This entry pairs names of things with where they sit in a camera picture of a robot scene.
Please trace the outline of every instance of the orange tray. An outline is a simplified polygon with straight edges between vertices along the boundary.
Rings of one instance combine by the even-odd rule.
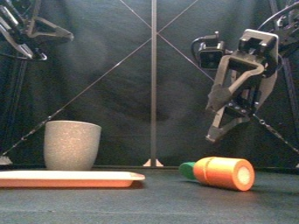
[[[0,171],[0,187],[129,187],[144,179],[128,171]]]

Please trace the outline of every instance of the speckled ceramic cup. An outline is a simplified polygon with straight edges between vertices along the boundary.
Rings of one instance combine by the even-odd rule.
[[[44,163],[52,171],[88,171],[98,154],[101,128],[88,122],[50,121],[44,131]]]

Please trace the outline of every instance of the black curtain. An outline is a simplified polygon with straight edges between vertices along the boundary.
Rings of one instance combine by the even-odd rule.
[[[142,165],[150,157],[150,1],[42,0],[40,16],[69,30],[74,39],[62,45],[48,43],[41,48],[49,59],[22,65],[13,119],[2,113],[2,148],[81,93],[53,120],[101,126],[96,165]],[[297,155],[255,119],[220,143],[205,141],[211,116],[204,108],[215,73],[188,61],[197,37],[219,31],[235,50],[243,31],[256,29],[269,16],[268,1],[157,1],[156,157],[165,166],[207,156],[247,158],[255,166],[296,166]],[[5,69],[5,82],[12,79],[8,74]],[[287,99],[280,73],[257,115],[297,146]],[[42,163],[42,129],[9,157],[17,164]]]

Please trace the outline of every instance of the robotic manipulator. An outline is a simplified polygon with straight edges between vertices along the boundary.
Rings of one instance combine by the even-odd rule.
[[[217,70],[205,108],[215,114],[205,136],[212,143],[240,123],[249,121],[271,94],[277,59],[287,57],[299,47],[297,24],[296,17],[280,30],[245,30],[233,52],[224,49],[217,32],[192,41],[191,52],[199,67]]]
[[[22,60],[46,60],[40,45],[45,42],[65,43],[73,35],[44,18],[38,17],[41,0],[0,0],[0,32],[22,57]]]

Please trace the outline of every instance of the orange cylinder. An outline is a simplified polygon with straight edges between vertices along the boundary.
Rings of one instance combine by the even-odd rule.
[[[208,186],[247,191],[255,182],[255,170],[243,158],[205,157],[192,168],[195,178]]]

